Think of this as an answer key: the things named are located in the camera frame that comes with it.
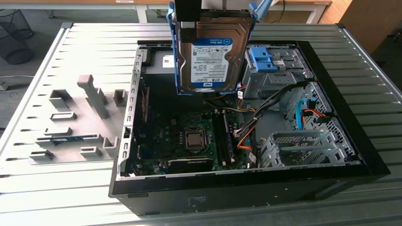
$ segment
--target ram slot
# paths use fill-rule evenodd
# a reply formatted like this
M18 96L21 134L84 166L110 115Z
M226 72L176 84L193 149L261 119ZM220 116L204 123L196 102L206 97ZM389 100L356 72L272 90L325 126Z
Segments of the ram slot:
M225 122L224 113L217 112L212 114L217 159L222 166L233 162L230 134Z

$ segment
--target motherboard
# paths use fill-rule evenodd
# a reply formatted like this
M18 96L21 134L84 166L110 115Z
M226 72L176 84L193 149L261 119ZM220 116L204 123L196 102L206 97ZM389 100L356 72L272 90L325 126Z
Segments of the motherboard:
M154 114L144 128L150 137L140 139L133 170L138 175L160 175L244 169L245 152L232 143L236 128L229 110Z

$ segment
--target slotted metal surface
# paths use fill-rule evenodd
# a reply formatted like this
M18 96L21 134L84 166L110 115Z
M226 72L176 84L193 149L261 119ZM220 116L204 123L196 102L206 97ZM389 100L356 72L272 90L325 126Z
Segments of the slotted metal surface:
M19 128L29 124L21 115L46 114L30 107L42 84L56 82L43 75L68 78L70 71L90 73L104 92L126 89L136 41L149 39L169 39L165 24L74 24L60 30L0 140L0 225L400 225L400 93L347 32L333 25L259 24L252 39L311 42L388 165L391 174L375 183L319 202L138 219L106 196L110 161L30 166L23 155L29 146L10 143L25 142ZM7 156L19 159L5 161Z

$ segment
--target blue drive bay bracket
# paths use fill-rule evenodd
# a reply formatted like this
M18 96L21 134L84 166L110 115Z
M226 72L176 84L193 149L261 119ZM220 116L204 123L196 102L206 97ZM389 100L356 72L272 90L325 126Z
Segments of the blue drive bay bracket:
M277 68L273 66L271 61L271 55L265 50L265 47L251 47L249 57L255 64L256 72L276 72Z

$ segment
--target cpu socket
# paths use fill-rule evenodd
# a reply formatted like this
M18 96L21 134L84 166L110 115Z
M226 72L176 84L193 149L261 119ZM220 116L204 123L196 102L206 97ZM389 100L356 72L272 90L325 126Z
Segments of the cpu socket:
M205 130L201 127L185 128L185 150L196 154L205 147Z

